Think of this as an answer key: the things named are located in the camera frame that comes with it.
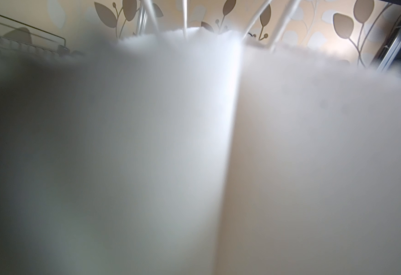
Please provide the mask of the white Happy Every Day bag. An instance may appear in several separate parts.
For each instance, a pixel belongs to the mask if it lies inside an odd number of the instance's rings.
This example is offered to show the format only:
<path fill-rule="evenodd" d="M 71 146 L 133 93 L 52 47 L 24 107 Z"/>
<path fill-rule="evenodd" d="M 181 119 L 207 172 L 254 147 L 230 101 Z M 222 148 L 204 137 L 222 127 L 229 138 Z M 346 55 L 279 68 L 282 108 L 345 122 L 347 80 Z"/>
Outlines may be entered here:
<path fill-rule="evenodd" d="M 249 30 L 0 55 L 0 275 L 401 275 L 401 20 L 370 68 Z"/>

